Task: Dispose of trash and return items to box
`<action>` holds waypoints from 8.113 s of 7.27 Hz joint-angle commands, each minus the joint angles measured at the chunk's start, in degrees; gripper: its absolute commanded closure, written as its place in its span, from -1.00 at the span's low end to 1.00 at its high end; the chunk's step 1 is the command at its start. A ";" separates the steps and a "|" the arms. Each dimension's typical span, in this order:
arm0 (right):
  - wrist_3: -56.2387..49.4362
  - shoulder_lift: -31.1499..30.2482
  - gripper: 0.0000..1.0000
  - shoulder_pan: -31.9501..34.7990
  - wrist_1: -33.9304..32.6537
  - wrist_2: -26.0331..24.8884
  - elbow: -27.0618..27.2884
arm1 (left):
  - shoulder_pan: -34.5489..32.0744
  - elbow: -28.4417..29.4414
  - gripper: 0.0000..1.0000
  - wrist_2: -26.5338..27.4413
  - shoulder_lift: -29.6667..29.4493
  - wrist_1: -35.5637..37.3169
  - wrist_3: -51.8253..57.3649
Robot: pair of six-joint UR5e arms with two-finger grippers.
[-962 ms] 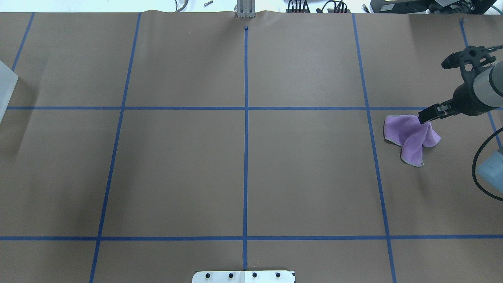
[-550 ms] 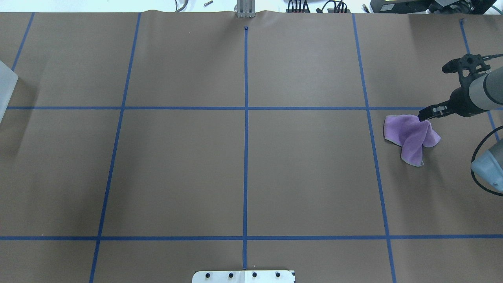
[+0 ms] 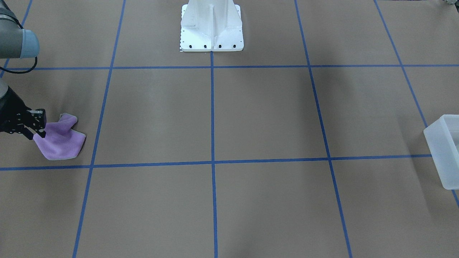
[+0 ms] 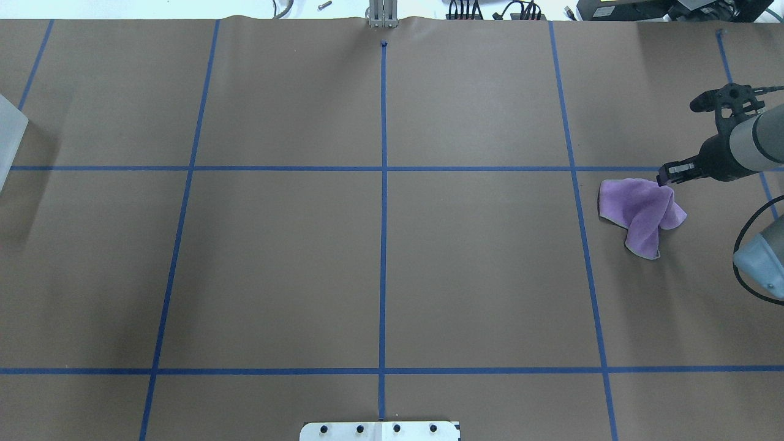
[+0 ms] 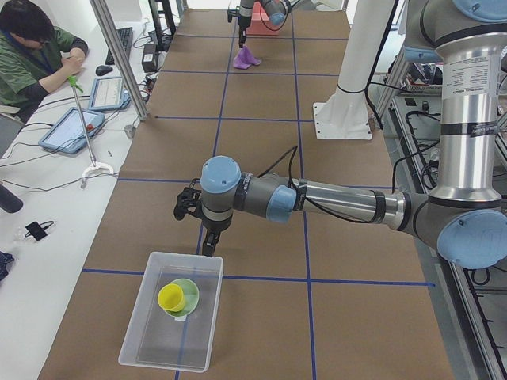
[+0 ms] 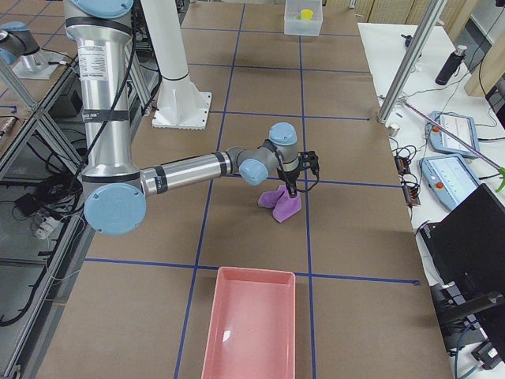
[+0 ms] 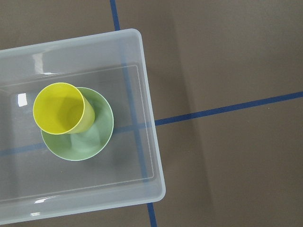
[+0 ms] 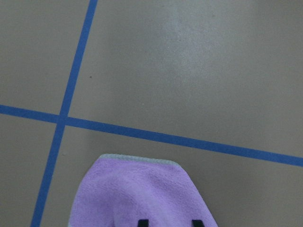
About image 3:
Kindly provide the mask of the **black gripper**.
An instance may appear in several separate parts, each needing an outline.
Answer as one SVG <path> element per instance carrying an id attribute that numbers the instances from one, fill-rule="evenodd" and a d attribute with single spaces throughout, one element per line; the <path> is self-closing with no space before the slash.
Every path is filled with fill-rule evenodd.
<path id="1" fill-rule="evenodd" d="M 29 140 L 35 135 L 44 138 L 46 123 L 45 109 L 31 110 L 12 88 L 7 88 L 0 100 L 0 132 L 22 134 Z"/>

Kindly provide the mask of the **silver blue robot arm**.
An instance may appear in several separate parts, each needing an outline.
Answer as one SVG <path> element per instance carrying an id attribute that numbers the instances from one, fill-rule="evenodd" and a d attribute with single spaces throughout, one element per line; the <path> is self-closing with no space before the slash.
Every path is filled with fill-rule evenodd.
<path id="1" fill-rule="evenodd" d="M 28 70 L 12 71 L 1 67 L 1 71 L 15 75 L 31 72 L 38 63 L 39 41 L 36 34 L 22 26 L 15 13 L 3 0 L 0 14 L 0 57 L 2 59 L 34 58 L 34 64 Z M 45 126 L 46 111 L 27 107 L 14 90 L 1 80 L 0 131 L 8 134 L 22 134 L 32 140 L 35 134 L 42 138 L 46 136 Z"/>

